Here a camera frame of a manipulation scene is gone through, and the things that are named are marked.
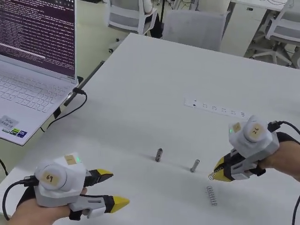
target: chair backrest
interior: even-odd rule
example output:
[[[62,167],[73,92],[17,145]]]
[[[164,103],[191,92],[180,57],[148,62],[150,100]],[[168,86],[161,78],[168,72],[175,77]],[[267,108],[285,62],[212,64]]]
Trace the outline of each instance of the chair backrest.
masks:
[[[266,38],[272,36],[300,45],[300,0],[288,0],[279,15],[272,21]]]
[[[144,15],[143,0],[108,0],[107,7],[107,25],[138,30],[139,18]]]
[[[220,51],[226,15],[201,11],[168,11],[163,39]]]

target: usb cable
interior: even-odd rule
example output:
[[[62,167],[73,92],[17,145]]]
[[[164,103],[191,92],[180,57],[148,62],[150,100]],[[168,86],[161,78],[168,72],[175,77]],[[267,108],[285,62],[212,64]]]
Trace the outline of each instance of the usb cable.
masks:
[[[56,121],[59,121],[59,120],[61,120],[62,118],[65,118],[66,116],[72,114],[73,112],[75,112],[75,111],[77,111],[78,109],[80,109],[81,107],[83,107],[84,104],[87,102],[87,100],[88,100],[88,95],[85,93],[85,91],[81,90],[80,88],[74,88],[74,89],[73,89],[73,92],[76,93],[76,94],[84,95],[84,96],[85,96],[85,101],[84,101],[84,102],[81,104],[81,106],[79,106],[78,108],[76,108],[76,109],[74,109],[73,111],[69,112],[68,114],[63,115],[62,117],[59,117],[59,118],[57,118],[56,120],[52,121],[52,122],[49,124],[49,126],[47,127],[47,129],[48,129],[53,123],[55,123]]]

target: sticker label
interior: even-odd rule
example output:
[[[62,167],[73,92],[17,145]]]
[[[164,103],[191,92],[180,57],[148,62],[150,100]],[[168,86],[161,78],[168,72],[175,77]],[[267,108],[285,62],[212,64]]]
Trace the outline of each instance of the sticker label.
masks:
[[[19,132],[20,132],[19,129],[14,128],[14,129],[10,132],[10,134],[16,136]]]
[[[8,134],[10,132],[9,130],[6,130],[6,129],[2,129],[2,131],[5,132],[5,133],[8,133]]]
[[[65,156],[68,165],[77,164],[73,155]]]
[[[0,127],[3,127],[6,130],[12,130],[19,122],[9,118],[8,116],[3,116],[0,119]]]
[[[257,139],[259,138],[262,132],[264,132],[263,127],[259,123],[256,123],[253,125],[253,128],[251,129],[249,136],[252,137],[253,139]]]
[[[46,171],[44,172],[41,180],[52,186],[57,186],[60,181],[60,178]]]
[[[237,132],[240,131],[240,123],[234,124],[234,126],[233,126],[233,131],[234,131],[235,133],[237,133]]]
[[[21,130],[21,131],[17,134],[17,137],[24,138],[25,135],[27,135],[27,132]]]

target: number label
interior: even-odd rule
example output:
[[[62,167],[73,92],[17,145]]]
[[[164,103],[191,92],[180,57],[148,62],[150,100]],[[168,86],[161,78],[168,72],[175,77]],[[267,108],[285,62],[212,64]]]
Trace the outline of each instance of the number label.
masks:
[[[52,186],[57,186],[60,181],[60,178],[46,171],[44,172],[41,180]]]
[[[240,127],[240,123],[236,123],[233,125],[233,131],[235,133],[237,133],[238,131],[240,131],[241,127]]]
[[[68,165],[77,164],[74,156],[72,156],[72,155],[65,156],[65,160],[66,160],[66,162],[67,162]]]
[[[259,138],[262,132],[264,132],[263,127],[259,123],[256,123],[253,125],[253,128],[250,130],[249,136],[252,137],[253,139],[257,139]]]

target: laptop keyboard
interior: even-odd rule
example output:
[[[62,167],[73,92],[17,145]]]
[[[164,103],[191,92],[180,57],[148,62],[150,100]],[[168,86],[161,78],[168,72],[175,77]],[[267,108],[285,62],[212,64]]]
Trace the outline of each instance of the laptop keyboard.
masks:
[[[69,86],[44,84],[0,70],[0,98],[46,113],[66,95]]]

